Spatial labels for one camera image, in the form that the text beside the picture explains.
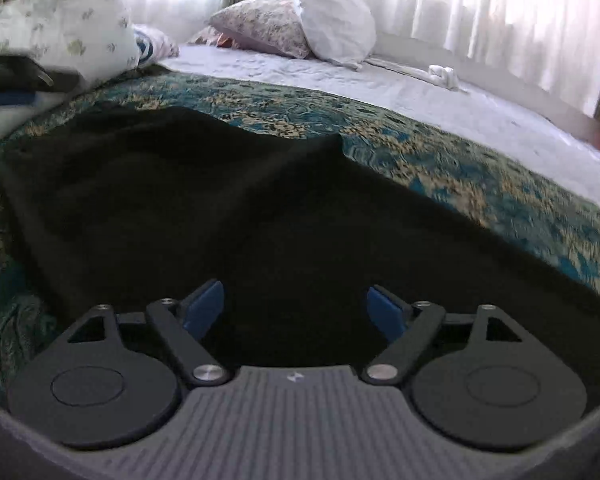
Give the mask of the teal patterned bedspread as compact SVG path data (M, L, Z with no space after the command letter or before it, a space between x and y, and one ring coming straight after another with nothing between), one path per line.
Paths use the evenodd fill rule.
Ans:
M15 137L42 136L100 104L134 110L179 105L286 139L339 133L350 159L464 214L600 296L600 206L455 134L317 90L146 68L29 120ZM0 200L0 391L56 326L9 255L8 238Z

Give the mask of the black pants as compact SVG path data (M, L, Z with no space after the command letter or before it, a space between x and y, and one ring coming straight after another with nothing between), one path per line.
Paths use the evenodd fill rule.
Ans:
M365 299L494 304L600 404L600 297L498 234L348 159L181 107L108 104L0 155L10 252L63 318L219 280L204 346L227 368L360 367L384 341Z

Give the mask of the wooden bed frame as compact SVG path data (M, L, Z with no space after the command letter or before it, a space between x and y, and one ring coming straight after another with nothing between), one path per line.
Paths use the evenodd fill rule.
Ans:
M600 152L600 122L580 112L573 114L573 136Z

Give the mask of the blue white patterned cloth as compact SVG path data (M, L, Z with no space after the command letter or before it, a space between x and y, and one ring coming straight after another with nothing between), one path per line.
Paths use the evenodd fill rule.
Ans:
M136 24L133 32L140 52L137 63L140 68L180 55L178 43L158 28Z

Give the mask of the white bed sheet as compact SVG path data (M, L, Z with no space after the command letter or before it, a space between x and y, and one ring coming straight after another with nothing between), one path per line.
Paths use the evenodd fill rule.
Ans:
M216 47L181 46L168 70L324 91L393 110L483 144L600 206L600 152L541 115L471 84L445 90L365 64L360 70L320 60Z

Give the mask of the white pillow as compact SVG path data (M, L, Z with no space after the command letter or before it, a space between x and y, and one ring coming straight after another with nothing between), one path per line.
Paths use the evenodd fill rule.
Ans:
M296 0L301 26L322 61L359 70L376 44L376 25L364 0Z

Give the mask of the green leaf print pillow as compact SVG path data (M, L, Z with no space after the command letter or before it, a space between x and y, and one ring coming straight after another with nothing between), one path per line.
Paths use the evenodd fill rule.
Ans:
M122 0L14 0L0 5L0 54L30 54L45 68L72 68L93 89L137 66Z

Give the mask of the small white rolled cloth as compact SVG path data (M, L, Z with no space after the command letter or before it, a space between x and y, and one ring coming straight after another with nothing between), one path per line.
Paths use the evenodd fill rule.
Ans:
M435 86L455 91L460 88L460 81L452 67L430 65L428 67L429 80Z

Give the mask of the floral pillow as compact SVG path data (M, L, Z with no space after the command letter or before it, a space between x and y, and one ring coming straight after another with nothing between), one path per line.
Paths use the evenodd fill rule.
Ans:
M299 60L312 55L292 0L242 0L212 14L209 24L246 50Z

